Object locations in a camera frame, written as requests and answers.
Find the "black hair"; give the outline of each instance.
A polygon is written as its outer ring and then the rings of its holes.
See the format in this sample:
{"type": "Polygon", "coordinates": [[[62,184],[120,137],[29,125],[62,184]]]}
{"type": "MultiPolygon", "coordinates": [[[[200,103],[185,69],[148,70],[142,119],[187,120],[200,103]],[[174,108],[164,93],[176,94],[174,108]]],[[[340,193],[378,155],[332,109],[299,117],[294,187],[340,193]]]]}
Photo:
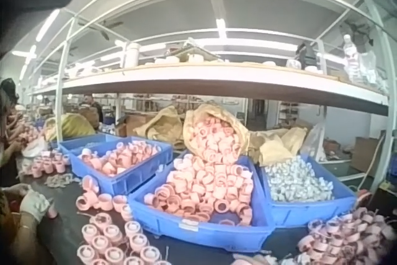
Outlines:
{"type": "Polygon", "coordinates": [[[3,80],[0,83],[0,89],[2,89],[7,94],[8,98],[13,106],[18,104],[19,96],[16,93],[17,87],[16,87],[13,79],[8,78],[8,79],[3,80]]]}

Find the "pile of white parts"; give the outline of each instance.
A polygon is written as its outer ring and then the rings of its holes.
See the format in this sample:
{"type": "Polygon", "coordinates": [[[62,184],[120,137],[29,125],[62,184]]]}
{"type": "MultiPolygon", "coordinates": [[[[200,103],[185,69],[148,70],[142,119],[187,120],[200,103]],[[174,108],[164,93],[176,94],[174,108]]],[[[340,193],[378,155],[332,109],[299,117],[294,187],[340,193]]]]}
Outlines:
{"type": "Polygon", "coordinates": [[[278,202],[317,202],[333,200],[333,183],[317,178],[311,163],[296,156],[265,167],[272,200],[278,202]]]}

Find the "white glove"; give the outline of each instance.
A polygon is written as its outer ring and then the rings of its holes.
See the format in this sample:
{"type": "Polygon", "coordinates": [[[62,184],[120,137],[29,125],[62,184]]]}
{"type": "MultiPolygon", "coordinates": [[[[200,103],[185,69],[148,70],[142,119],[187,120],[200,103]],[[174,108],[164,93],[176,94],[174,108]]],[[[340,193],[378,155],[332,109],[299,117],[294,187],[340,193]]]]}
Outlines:
{"type": "Polygon", "coordinates": [[[18,183],[14,186],[2,188],[4,192],[8,192],[14,195],[20,195],[21,197],[25,197],[30,189],[32,189],[31,186],[26,183],[18,183]]]}
{"type": "Polygon", "coordinates": [[[21,213],[26,212],[33,215],[37,222],[40,223],[50,206],[51,202],[44,195],[30,189],[20,203],[19,210],[21,213]]]}

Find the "person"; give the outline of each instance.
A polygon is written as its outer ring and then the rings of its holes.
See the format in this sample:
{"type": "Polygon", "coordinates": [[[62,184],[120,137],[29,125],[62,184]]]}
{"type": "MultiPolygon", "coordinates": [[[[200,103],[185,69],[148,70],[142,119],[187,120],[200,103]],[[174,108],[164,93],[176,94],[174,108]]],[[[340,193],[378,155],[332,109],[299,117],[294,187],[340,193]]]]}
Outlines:
{"type": "Polygon", "coordinates": [[[92,94],[85,94],[83,103],[96,108],[98,111],[99,122],[104,123],[104,115],[102,113],[102,107],[98,102],[94,101],[92,94]]]}
{"type": "Polygon", "coordinates": [[[44,250],[37,243],[37,225],[50,207],[50,202],[38,192],[23,183],[15,184],[14,177],[4,175],[4,169],[15,168],[12,155],[15,149],[6,145],[6,119],[11,111],[11,101],[0,88],[0,245],[1,256],[7,256],[5,264],[48,264],[44,259],[44,250]],[[20,217],[14,218],[10,202],[19,204],[20,217]]]}

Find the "ceiling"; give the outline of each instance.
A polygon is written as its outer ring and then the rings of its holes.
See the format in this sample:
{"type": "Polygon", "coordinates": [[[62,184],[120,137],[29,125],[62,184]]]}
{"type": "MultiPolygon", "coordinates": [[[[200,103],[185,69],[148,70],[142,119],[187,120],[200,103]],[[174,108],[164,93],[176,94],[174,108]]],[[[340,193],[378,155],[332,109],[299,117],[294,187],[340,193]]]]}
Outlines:
{"type": "MultiPolygon", "coordinates": [[[[92,1],[73,0],[68,9],[72,12],[78,12],[92,1]]],[[[128,1],[131,3],[120,9],[115,9],[109,16],[100,18],[99,21],[105,20],[106,24],[122,21],[123,25],[114,27],[112,30],[129,40],[185,30],[215,29],[216,19],[221,18],[225,20],[227,28],[273,30],[316,39],[345,11],[345,8],[341,5],[327,0],[146,0],[145,2],[141,2],[141,0],[97,0],[95,4],[82,12],[81,15],[84,17],[82,21],[93,20],[109,9],[125,4],[128,1]]],[[[356,0],[343,1],[354,4],[356,0]]],[[[43,52],[42,56],[45,57],[66,38],[68,27],[64,26],[71,16],[70,12],[61,11],[43,40],[37,45],[36,53],[43,52]],[[61,30],[60,34],[54,38],[56,33],[62,28],[63,30],[61,30]]],[[[40,26],[33,29],[16,46],[16,50],[29,51],[40,26]]],[[[75,32],[78,28],[80,26],[76,25],[72,31],[75,32]]],[[[187,37],[217,38],[218,33],[214,31],[179,34],[140,41],[140,44],[172,42],[185,40],[187,37]]],[[[271,40],[295,45],[301,42],[300,38],[252,32],[228,32],[228,37],[271,40]]],[[[98,30],[84,30],[72,40],[71,48],[73,50],[68,58],[68,64],[71,65],[74,61],[81,60],[95,52],[114,47],[116,38],[119,39],[119,37],[109,34],[109,41],[107,41],[98,30]]],[[[333,48],[340,46],[341,34],[337,26],[336,29],[330,30],[330,33],[325,35],[323,39],[333,45],[333,47],[328,47],[329,52],[332,52],[333,48]]],[[[213,47],[209,48],[209,50],[293,56],[293,52],[258,47],[227,46],[213,47]]],[[[60,53],[57,52],[52,55],[49,59],[52,62],[45,63],[38,74],[47,76],[57,72],[60,53]]],[[[145,55],[157,54],[159,53],[149,52],[145,55]]],[[[243,53],[240,55],[227,55],[227,58],[233,61],[262,62],[269,60],[263,56],[244,55],[243,53]]],[[[22,66],[24,64],[24,58],[15,57],[11,54],[6,55],[4,59],[6,63],[0,68],[0,76],[4,76],[4,73],[11,74],[11,70],[5,70],[4,65],[22,66]]],[[[42,58],[37,58],[36,61],[29,65],[27,74],[32,74],[35,65],[40,63],[40,59],[42,58]]]]}

